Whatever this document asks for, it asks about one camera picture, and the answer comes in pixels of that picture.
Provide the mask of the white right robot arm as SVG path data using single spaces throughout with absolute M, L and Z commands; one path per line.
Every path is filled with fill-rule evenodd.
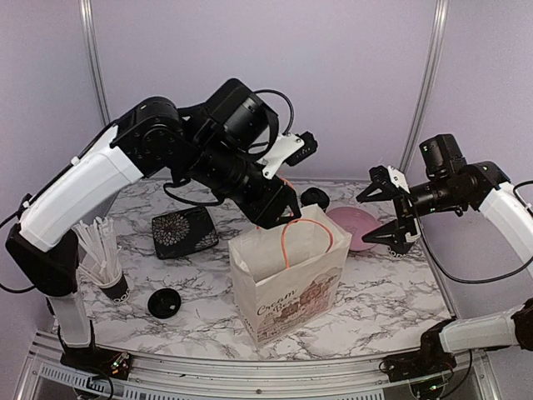
M 438 134 L 419 146 L 426 182 L 412 186 L 394 167 L 377 166 L 369 171 L 370 184 L 360 192 L 359 203 L 392 203 L 394 220 L 362 236 L 365 243 L 387 246 L 395 257 L 406 255 L 417 240 L 426 238 L 423 217 L 454 213 L 461 217 L 472 210 L 487 221 L 509 244 L 521 265 L 513 272 L 489 278 L 467 279 L 444 272 L 463 285 L 485 285 L 532 269 L 532 206 L 518 193 L 519 185 L 491 161 L 469 163 L 455 137 Z M 430 373 L 445 355 L 473 349 L 519 347 L 532 349 L 532 301 L 502 312 L 480 317 L 449 319 L 421 335 L 412 365 Z

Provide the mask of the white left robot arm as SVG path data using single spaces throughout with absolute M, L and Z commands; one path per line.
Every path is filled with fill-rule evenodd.
M 295 191 L 278 168 L 301 161 L 307 140 L 279 128 L 277 114 L 240 80 L 205 102 L 177 107 L 150 97 L 110 122 L 70 164 L 15 212 L 6 248 L 52 305 L 60 336 L 88 371 L 105 363 L 77 290 L 73 226 L 99 203 L 162 169 L 175 185 L 197 181 L 218 203 L 230 199 L 255 225 L 299 216 Z

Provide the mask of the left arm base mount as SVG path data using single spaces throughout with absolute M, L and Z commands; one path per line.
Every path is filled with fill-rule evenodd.
M 61 328 L 57 328 L 57 337 L 62 346 L 60 363 L 87 373 L 126 381 L 131 372 L 132 355 L 126 351 L 99 347 L 95 342 L 92 321 L 89 323 L 90 343 L 87 347 L 69 347 L 62 339 Z

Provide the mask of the black cup lid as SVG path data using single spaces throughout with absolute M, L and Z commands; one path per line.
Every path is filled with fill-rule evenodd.
M 324 212 L 330 206 L 331 202 L 329 196 L 318 187 L 309 187 L 301 194 L 300 200 L 302 206 L 306 207 L 316 204 Z

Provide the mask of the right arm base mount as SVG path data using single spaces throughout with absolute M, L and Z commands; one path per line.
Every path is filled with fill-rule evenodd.
M 452 371 L 456 367 L 455 357 L 444 351 L 439 339 L 442 329 L 452 322 L 454 319 L 437 323 L 422 333 L 417 350 L 384 357 L 378 368 L 390 383 Z

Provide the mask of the stack of paper cups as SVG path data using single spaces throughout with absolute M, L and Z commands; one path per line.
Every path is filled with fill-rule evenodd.
M 404 245 L 394 245 L 388 247 L 388 252 L 390 255 L 396 259 L 403 258 L 405 255 L 409 253 L 411 250 L 412 245 L 410 243 L 404 244 Z

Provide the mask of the white printed paper bag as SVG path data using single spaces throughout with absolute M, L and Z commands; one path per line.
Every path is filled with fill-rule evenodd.
M 350 244 L 351 234 L 316 204 L 286 225 L 229 241 L 234 303 L 256 346 L 331 309 Z

